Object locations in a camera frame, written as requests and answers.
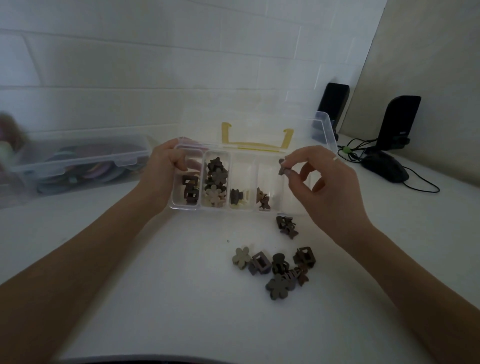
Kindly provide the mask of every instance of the speaker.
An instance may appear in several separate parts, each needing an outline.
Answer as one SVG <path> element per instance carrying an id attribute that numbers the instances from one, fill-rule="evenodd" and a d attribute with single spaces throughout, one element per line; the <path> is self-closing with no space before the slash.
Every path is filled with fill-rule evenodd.
<path id="1" fill-rule="evenodd" d="M 318 111 L 326 112 L 330 117 L 335 138 L 337 140 L 336 125 L 342 116 L 349 94 L 350 87 L 348 85 L 334 84 L 330 82 L 325 88 L 324 95 L 318 107 Z"/>
<path id="2" fill-rule="evenodd" d="M 399 96 L 387 106 L 380 133 L 378 134 L 377 150 L 402 149 L 410 139 L 408 134 L 419 109 L 420 96 Z"/>

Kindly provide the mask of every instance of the computer mouse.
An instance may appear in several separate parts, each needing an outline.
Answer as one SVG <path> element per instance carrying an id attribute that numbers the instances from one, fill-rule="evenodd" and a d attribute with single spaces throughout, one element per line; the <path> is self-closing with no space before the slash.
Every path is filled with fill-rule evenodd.
<path id="1" fill-rule="evenodd" d="M 381 150 L 369 152 L 361 160 L 361 165 L 389 182 L 400 183 L 409 178 L 407 171 L 400 162 Z"/>

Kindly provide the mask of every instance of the hand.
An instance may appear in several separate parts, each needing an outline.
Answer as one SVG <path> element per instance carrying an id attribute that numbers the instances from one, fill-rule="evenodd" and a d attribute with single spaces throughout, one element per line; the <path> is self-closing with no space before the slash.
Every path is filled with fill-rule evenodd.
<path id="1" fill-rule="evenodd" d="M 283 167 L 307 162 L 300 174 L 285 170 L 288 186 L 317 226 L 338 245 L 344 246 L 372 227 L 363 206 L 355 171 L 322 146 L 300 148 L 285 157 Z M 310 189 L 303 182 L 310 172 L 322 174 Z"/>
<path id="2" fill-rule="evenodd" d="M 144 201 L 153 215 L 159 214 L 167 206 L 173 188 L 175 168 L 187 170 L 185 151 L 173 149 L 178 139 L 171 139 L 152 151 L 142 177 L 131 194 Z"/>

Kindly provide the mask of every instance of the clear plastic organizer box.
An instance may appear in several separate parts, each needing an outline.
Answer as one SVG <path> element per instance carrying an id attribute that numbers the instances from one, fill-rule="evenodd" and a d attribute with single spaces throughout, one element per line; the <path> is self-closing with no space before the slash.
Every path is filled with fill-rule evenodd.
<path id="1" fill-rule="evenodd" d="M 9 170 L 31 195 L 52 195 L 134 179 L 150 154 L 143 135 L 39 140 L 25 144 Z"/>
<path id="2" fill-rule="evenodd" d="M 188 138 L 180 138 L 176 148 L 185 151 L 188 171 L 175 172 L 169 202 L 175 209 L 303 215 L 306 211 L 288 179 L 279 175 L 279 159 L 309 145 L 337 151 L 330 119 L 323 112 L 305 119 L 196 110 L 184 115 L 180 129 Z M 293 169 L 300 171 L 301 165 Z M 312 187 L 319 177 L 311 173 L 305 183 Z"/>

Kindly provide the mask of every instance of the wall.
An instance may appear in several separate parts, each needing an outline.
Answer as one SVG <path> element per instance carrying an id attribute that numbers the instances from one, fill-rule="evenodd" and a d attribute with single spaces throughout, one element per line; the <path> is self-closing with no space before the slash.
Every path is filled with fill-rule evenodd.
<path id="1" fill-rule="evenodd" d="M 480 2 L 389 0 L 342 133 L 376 138 L 388 102 L 420 95 L 398 154 L 480 185 Z"/>
<path id="2" fill-rule="evenodd" d="M 385 1 L 0 0 L 0 110 L 33 137 L 165 139 L 199 105 L 313 115 L 357 83 Z"/>

